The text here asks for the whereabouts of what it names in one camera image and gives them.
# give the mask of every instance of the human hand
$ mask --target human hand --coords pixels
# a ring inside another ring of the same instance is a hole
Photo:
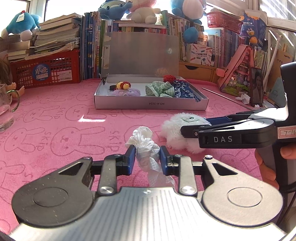
[[[281,156],[287,160],[296,159],[296,143],[291,143],[287,146],[282,147],[281,148]],[[276,173],[271,168],[267,167],[264,164],[264,161],[262,160],[262,157],[259,155],[257,150],[255,150],[255,158],[256,158],[257,163],[259,165],[262,180],[264,182],[274,186],[276,189],[279,189],[279,184],[275,180]]]

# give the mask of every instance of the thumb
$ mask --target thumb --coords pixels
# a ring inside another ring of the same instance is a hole
[[[281,156],[288,160],[296,159],[296,143],[291,143],[281,148]]]

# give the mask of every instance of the white tissue paper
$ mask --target white tissue paper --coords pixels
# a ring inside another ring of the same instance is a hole
[[[126,143],[136,147],[136,158],[142,171],[148,173],[148,182],[151,187],[174,187],[172,176],[165,176],[159,162],[160,147],[151,139],[152,131],[146,126],[140,126],[133,131],[133,136]]]
[[[243,92],[239,92],[240,97],[235,97],[237,100],[241,100],[244,104],[249,104],[250,103],[250,96]]]

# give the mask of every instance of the red plastic crate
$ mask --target red plastic crate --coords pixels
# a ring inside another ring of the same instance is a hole
[[[226,28],[240,34],[242,22],[222,12],[209,12],[207,25],[209,28]]]
[[[17,88],[35,88],[80,82],[79,50],[10,63]]]

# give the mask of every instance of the blue round sticker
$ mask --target blue round sticker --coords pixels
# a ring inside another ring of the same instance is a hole
[[[47,64],[38,64],[34,67],[32,76],[38,81],[46,80],[50,77],[50,67]]]

